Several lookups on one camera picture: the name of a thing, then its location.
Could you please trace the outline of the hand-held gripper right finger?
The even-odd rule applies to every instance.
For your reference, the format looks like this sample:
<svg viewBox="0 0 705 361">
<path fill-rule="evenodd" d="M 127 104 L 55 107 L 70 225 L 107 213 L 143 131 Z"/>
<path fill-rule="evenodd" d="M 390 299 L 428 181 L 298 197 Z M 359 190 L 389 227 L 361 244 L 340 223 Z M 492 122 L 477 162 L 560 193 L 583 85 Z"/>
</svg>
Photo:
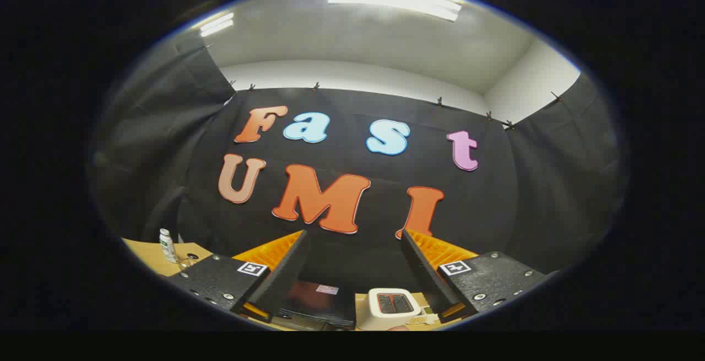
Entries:
<svg viewBox="0 0 705 361">
<path fill-rule="evenodd" d="M 421 293 L 441 323 L 488 313 L 551 278 L 500 251 L 478 255 L 421 232 L 402 230 L 400 242 Z"/>
</svg>

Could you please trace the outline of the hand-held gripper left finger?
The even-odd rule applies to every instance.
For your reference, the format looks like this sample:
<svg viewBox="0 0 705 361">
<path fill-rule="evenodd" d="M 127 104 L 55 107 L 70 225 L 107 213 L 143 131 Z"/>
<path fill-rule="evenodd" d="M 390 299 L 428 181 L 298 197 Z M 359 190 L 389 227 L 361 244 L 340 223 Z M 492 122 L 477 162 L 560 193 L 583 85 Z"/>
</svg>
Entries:
<svg viewBox="0 0 705 361">
<path fill-rule="evenodd" d="M 300 230 L 236 256 L 210 255 L 167 277 L 192 297 L 270 323 L 289 296 L 310 250 Z"/>
</svg>

